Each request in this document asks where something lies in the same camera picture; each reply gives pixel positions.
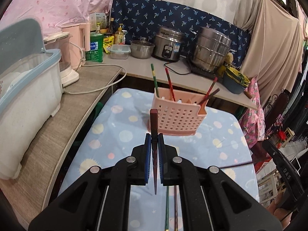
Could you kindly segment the white carton box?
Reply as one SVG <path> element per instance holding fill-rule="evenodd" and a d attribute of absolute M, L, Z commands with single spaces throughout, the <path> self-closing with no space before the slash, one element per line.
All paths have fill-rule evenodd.
<path fill-rule="evenodd" d="M 100 29 L 107 28 L 107 17 L 105 13 L 91 13 L 89 14 L 90 31 L 97 30 L 97 24 L 100 25 Z"/>

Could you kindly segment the pink perforated utensil basket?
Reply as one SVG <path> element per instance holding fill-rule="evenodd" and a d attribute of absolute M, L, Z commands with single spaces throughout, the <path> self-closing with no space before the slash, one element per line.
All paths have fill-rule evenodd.
<path fill-rule="evenodd" d="M 152 109 L 158 110 L 158 132 L 171 136 L 191 136 L 206 118 L 204 94 L 159 88 L 153 96 Z"/>

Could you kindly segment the green chopstick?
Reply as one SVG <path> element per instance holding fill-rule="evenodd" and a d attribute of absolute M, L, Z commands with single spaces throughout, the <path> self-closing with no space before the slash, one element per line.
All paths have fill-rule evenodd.
<path fill-rule="evenodd" d="M 154 81 L 154 85 L 155 85 L 155 93 L 156 93 L 156 96 L 157 96 L 158 98 L 160 98 L 160 96 L 159 96 L 159 90 L 158 90 L 158 84 L 157 84 L 157 78 L 156 78 L 156 73 L 155 73 L 155 68 L 154 68 L 153 63 L 151 63 L 151 72 L 152 72 L 152 77 L 153 77 L 153 81 Z"/>
<path fill-rule="evenodd" d="M 169 230 L 169 186 L 166 189 L 166 214 L 165 214 L 165 222 L 164 222 L 164 230 Z"/>

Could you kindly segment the navy floral backsplash cloth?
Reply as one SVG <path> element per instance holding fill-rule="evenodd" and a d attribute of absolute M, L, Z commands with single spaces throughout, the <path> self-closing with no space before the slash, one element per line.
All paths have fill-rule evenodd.
<path fill-rule="evenodd" d="M 197 31 L 200 27 L 212 28 L 225 34 L 230 40 L 233 66 L 240 67 L 246 56 L 251 34 L 235 25 L 193 7 L 159 0 L 113 0 L 111 17 L 114 29 L 120 24 L 126 31 L 125 43 L 145 37 L 154 42 L 159 28 L 164 26 L 184 34 L 182 55 L 193 51 Z"/>

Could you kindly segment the white blender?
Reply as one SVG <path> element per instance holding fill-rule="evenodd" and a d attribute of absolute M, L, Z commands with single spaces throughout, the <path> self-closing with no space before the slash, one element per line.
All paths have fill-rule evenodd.
<path fill-rule="evenodd" d="M 79 79 L 79 74 L 73 70 L 70 58 L 70 38 L 69 32 L 58 32 L 45 37 L 44 44 L 46 49 L 60 49 L 61 59 L 59 69 L 63 87 L 67 87 Z"/>

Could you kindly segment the dark red chopstick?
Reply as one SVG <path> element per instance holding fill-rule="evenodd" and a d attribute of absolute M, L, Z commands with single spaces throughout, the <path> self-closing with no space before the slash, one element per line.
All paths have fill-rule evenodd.
<path fill-rule="evenodd" d="M 150 110 L 150 130 L 153 163 L 153 185 L 154 193 L 157 194 L 157 167 L 158 167 L 158 110 Z"/>

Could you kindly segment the pink floral hanging garment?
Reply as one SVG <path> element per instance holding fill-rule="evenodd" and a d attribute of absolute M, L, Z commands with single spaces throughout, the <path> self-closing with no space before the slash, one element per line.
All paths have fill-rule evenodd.
<path fill-rule="evenodd" d="M 251 149 L 258 141 L 263 141 L 265 137 L 265 116 L 260 103 L 256 77 L 252 78 L 247 92 L 252 95 L 252 102 L 255 103 L 257 109 L 247 109 L 239 123 L 248 148 Z"/>

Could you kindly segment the yellow seasoning packet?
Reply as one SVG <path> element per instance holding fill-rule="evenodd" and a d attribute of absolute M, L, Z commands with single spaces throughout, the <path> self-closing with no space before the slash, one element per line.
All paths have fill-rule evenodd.
<path fill-rule="evenodd" d="M 104 37 L 103 39 L 103 49 L 106 54 L 110 54 L 111 46 L 114 44 L 114 36 Z"/>

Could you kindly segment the black induction cooktop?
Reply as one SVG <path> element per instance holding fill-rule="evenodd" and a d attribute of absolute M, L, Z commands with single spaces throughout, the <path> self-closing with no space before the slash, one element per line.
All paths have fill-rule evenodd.
<path fill-rule="evenodd" d="M 204 78 L 207 78 L 207 79 L 210 79 L 210 80 L 214 80 L 215 77 L 217 77 L 218 78 L 217 82 L 222 84 L 223 79 L 221 77 L 216 76 L 214 73 L 211 73 L 211 72 L 208 72 L 208 71 L 205 71 L 203 69 L 198 68 L 195 64 L 192 63 L 192 61 L 189 58 L 186 58 L 185 62 L 187 64 L 187 66 L 189 67 L 191 73 L 198 75 L 198 76 L 201 76 L 201 77 L 204 77 Z"/>

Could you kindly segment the bright red chopstick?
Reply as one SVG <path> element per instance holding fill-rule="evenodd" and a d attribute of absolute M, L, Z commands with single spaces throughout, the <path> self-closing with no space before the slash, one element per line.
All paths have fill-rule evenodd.
<path fill-rule="evenodd" d="M 173 85 L 172 85 L 172 81 L 171 81 L 170 74 L 169 74 L 169 71 L 168 71 L 167 67 L 165 67 L 165 72 L 166 72 L 166 76 L 168 78 L 169 89 L 170 89 L 170 92 L 171 92 L 171 95 L 172 95 L 172 99 L 175 102 L 176 99 L 175 99 L 175 95 L 174 95 L 174 91 L 173 91 Z"/>

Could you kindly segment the dark plum chopstick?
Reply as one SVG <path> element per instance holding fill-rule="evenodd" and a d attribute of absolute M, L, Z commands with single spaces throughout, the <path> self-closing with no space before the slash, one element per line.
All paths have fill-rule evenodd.
<path fill-rule="evenodd" d="M 253 161 L 250 162 L 243 162 L 243 163 L 238 163 L 238 164 L 233 164 L 233 165 L 228 165 L 228 166 L 223 166 L 220 167 L 220 169 L 228 169 L 228 168 L 234 168 L 234 167 L 242 167 L 242 166 L 247 166 L 247 165 L 251 165 L 254 164 Z"/>

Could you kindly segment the floral white plate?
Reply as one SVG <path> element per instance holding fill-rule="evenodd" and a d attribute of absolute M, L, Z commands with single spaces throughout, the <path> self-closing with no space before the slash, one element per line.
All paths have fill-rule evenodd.
<path fill-rule="evenodd" d="M 11 90 L 14 85 L 21 80 L 25 75 L 30 73 L 32 70 L 27 70 L 24 72 L 11 72 L 1 78 L 1 98 L 9 91 Z"/>

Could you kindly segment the maroon chopstick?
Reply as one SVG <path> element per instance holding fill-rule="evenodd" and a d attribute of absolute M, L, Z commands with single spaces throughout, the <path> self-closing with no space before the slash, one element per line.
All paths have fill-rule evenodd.
<path fill-rule="evenodd" d="M 174 230 L 178 231 L 177 186 L 174 186 Z"/>

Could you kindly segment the yellow oil bottle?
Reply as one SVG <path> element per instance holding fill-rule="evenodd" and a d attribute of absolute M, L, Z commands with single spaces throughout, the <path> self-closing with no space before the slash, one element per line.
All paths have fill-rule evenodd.
<path fill-rule="evenodd" d="M 119 24 L 118 30 L 114 34 L 114 44 L 124 44 L 123 24 Z"/>

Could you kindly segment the brown chopstick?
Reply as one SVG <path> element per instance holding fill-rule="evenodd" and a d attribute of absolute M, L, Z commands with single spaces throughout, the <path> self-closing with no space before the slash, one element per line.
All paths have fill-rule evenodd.
<path fill-rule="evenodd" d="M 212 92 L 208 95 L 205 95 L 205 97 L 203 98 L 203 100 L 199 104 L 202 105 L 205 101 L 208 101 L 209 99 L 214 97 L 219 91 L 220 91 L 220 89 L 218 88 L 214 92 Z"/>

